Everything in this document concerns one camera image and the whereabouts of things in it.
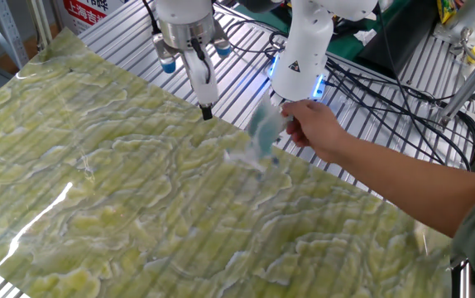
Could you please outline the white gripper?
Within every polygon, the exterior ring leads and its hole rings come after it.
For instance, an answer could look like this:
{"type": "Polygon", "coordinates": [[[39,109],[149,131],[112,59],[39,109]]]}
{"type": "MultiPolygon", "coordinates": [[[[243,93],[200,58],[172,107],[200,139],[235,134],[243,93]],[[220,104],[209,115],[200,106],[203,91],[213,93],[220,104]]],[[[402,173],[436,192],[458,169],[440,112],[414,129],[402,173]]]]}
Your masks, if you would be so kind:
{"type": "Polygon", "coordinates": [[[201,50],[204,54],[203,60],[198,57],[195,50],[185,50],[181,53],[181,57],[200,104],[203,120],[208,121],[213,118],[212,107],[219,100],[219,96],[214,65],[203,46],[201,50]]]}

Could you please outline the person's bare hand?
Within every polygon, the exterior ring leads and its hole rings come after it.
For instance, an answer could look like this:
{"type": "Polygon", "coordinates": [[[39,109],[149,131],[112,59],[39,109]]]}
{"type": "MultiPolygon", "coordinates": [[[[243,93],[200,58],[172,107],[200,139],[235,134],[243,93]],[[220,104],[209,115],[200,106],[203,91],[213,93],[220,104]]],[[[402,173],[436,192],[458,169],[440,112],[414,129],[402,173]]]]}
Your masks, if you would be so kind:
{"type": "Polygon", "coordinates": [[[291,118],[285,129],[298,147],[311,147],[323,161],[339,163],[348,133],[339,125],[332,110],[312,100],[284,103],[284,118],[291,118]]]}

